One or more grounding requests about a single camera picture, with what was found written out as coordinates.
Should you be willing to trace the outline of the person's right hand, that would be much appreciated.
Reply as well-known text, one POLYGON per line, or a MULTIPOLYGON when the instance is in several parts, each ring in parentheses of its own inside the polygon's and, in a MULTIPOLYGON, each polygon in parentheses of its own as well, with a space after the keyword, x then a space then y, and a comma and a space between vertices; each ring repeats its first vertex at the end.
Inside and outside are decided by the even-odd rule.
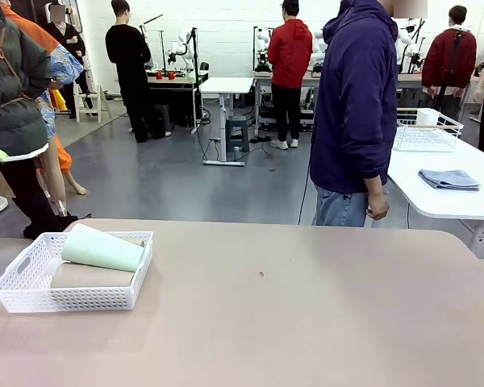
POLYGON ((387 216, 390 206, 383 191, 370 193, 368 203, 367 215, 372 220, 379 221, 387 216))

